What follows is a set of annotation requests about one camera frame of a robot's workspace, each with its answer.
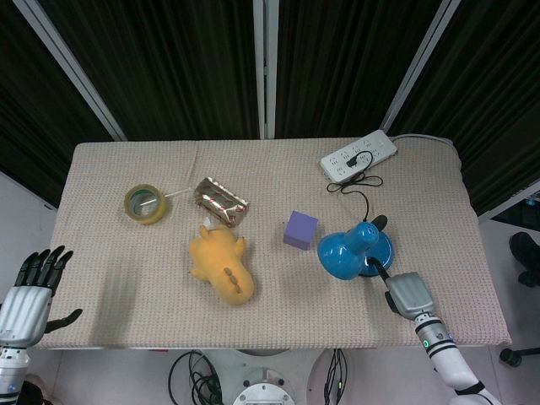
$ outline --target beige tablecloth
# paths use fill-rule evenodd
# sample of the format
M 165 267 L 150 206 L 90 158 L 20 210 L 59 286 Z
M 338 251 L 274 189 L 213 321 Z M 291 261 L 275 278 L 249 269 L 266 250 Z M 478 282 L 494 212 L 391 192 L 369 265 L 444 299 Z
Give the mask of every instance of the beige tablecloth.
M 75 252 L 51 319 L 75 308 L 70 327 L 46 335 L 48 348 L 370 348 L 418 344 L 413 324 L 387 307 L 379 278 L 340 281 L 319 264 L 316 242 L 362 218 L 359 195 L 325 190 L 319 159 L 349 138 L 271 141 L 90 143 L 79 145 L 58 210 L 51 246 Z M 396 141 L 398 153 L 375 166 L 384 179 L 366 187 L 370 219 L 389 218 L 396 250 L 391 274 L 419 272 L 438 315 L 458 343 L 510 338 L 489 275 L 478 221 L 460 161 L 443 143 Z M 256 293 L 239 307 L 222 302 L 189 274 L 188 241 L 208 214 L 191 193 L 170 201 L 157 224 L 122 211 L 138 183 L 163 192 L 212 176 L 251 206 L 237 232 Z M 309 251 L 282 242 L 293 210 L 319 219 Z

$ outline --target stuffed animal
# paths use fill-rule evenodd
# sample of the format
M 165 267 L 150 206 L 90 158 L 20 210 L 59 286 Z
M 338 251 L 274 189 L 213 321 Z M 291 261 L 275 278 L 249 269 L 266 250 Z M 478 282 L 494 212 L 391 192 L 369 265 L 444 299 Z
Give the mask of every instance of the stuffed animal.
M 253 295 L 253 279 L 240 261 L 246 250 L 246 240 L 236 239 L 224 225 L 211 230 L 201 225 L 199 234 L 201 237 L 189 244 L 189 253 L 195 262 L 192 275 L 209 281 L 229 304 L 248 301 Z

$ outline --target power outlet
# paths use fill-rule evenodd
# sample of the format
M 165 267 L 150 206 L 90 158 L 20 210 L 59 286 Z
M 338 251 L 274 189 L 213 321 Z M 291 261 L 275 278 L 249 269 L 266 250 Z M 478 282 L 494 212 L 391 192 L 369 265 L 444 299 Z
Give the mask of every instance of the power outlet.
M 388 159 L 397 152 L 396 145 L 381 129 L 378 129 L 322 158 L 321 167 L 325 177 L 334 183 L 343 183 L 364 170 L 371 159 L 369 154 L 360 154 L 356 159 L 356 165 L 347 166 L 348 160 L 364 150 L 369 150 L 373 154 L 371 166 Z

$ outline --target tape roll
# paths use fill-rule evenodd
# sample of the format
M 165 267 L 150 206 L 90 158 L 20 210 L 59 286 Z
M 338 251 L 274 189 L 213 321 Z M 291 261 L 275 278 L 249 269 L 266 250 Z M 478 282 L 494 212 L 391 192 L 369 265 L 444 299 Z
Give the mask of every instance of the tape roll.
M 165 215 L 165 196 L 154 186 L 139 184 L 124 197 L 124 210 L 129 218 L 142 225 L 155 224 Z

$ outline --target robotic arm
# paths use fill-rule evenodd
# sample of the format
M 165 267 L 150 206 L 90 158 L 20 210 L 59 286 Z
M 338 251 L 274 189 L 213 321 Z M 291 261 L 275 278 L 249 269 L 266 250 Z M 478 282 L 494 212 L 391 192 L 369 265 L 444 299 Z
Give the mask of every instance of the robotic arm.
M 47 321 L 52 297 L 56 293 L 63 269 L 72 251 L 60 257 L 64 246 L 52 253 L 31 254 L 20 268 L 15 285 L 8 291 L 0 310 L 0 402 L 15 404 L 23 386 L 30 357 L 26 349 L 36 345 L 44 333 L 66 327 L 77 320 L 83 310 L 66 318 Z
M 456 391 L 457 397 L 450 401 L 450 405 L 500 405 L 471 371 L 445 324 L 433 315 L 433 298 L 419 274 L 390 277 L 377 259 L 371 257 L 368 263 L 377 267 L 388 288 L 385 297 L 391 310 L 414 321 L 414 331 L 435 370 L 445 384 Z

